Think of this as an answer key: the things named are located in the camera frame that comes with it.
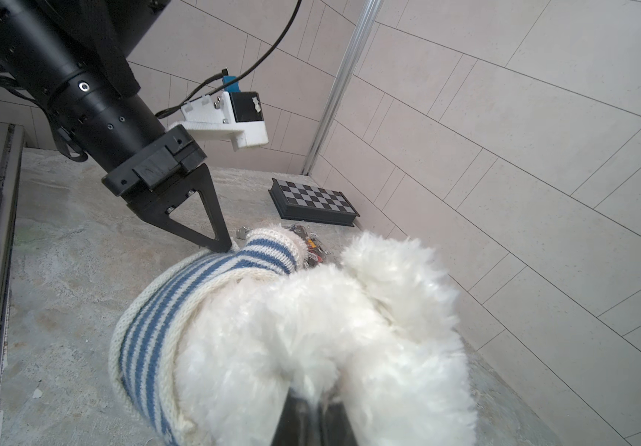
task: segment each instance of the tile wall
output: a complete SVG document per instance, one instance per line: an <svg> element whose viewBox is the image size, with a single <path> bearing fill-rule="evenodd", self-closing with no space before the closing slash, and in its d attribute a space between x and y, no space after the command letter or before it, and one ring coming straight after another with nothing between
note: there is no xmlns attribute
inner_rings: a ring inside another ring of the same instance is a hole
<svg viewBox="0 0 641 446"><path fill-rule="evenodd" d="M240 74L271 46L296 0L172 0L129 62L153 112L181 102L211 74ZM234 153L228 141L205 144L208 164L299 174L360 5L304 0L280 46L241 88L258 91L269 144ZM162 120L181 119L177 112ZM0 88L0 121L25 126L30 146L55 150L44 114Z"/></svg>
<svg viewBox="0 0 641 446"><path fill-rule="evenodd" d="M566 446L641 446L641 1L385 0L311 176Z"/></svg>

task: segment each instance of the metal pole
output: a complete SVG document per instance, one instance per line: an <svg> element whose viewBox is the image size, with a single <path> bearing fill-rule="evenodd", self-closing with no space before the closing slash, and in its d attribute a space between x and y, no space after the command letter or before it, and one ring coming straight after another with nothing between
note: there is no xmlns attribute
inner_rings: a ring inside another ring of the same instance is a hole
<svg viewBox="0 0 641 446"><path fill-rule="evenodd" d="M313 138L313 144L310 146L308 156L305 157L305 164L303 165L303 175L310 173L310 169L315 164L318 156L318 151L323 141L327 137L327 131L330 129L330 124L335 119L335 113L340 106L340 100L343 98L347 84L352 77L352 71L360 59L360 54L365 44L368 42L369 32L372 30L372 24L375 22L375 17L378 16L379 7L382 5L382 0L366 0L365 6L362 7L362 13L355 26L347 44L343 61L340 62L340 67L337 69L337 76L333 81L333 87L330 89L330 94L325 103L325 111L323 117L320 118L318 129Z"/></svg>

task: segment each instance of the fluffy white plush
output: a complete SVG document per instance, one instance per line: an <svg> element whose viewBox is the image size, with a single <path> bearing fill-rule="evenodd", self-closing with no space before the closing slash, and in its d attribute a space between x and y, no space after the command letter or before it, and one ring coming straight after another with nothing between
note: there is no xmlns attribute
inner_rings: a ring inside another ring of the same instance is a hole
<svg viewBox="0 0 641 446"><path fill-rule="evenodd" d="M268 446L289 385L313 402L337 384L360 446L473 445L457 293L432 261L418 241L366 233L342 268L244 279L210 296L175 364L198 442Z"/></svg>

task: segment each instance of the black and white checkerboard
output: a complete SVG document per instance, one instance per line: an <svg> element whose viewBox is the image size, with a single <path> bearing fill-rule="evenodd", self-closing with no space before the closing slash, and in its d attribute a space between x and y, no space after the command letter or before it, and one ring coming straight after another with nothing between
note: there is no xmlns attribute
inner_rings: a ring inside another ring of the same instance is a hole
<svg viewBox="0 0 641 446"><path fill-rule="evenodd" d="M291 204L300 206L315 206L322 209L343 210L354 213L355 209L345 201L341 192L316 188L312 185L291 183L278 180L280 190Z"/></svg>
<svg viewBox="0 0 641 446"><path fill-rule="evenodd" d="M284 219L351 226L360 215L339 191L273 178L269 192Z"/></svg>

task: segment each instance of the blue and white striped knit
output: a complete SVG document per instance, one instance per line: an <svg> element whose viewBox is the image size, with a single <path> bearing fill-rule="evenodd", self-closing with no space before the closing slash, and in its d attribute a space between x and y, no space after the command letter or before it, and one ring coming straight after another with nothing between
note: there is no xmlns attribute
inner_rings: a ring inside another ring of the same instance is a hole
<svg viewBox="0 0 641 446"><path fill-rule="evenodd" d="M110 346L113 387L167 445L185 444L197 428L174 396L176 346L187 322L207 295L229 281L272 281L301 268L303 243L292 237L297 236L280 228L254 230L236 253L193 255L153 281L120 318Z"/></svg>

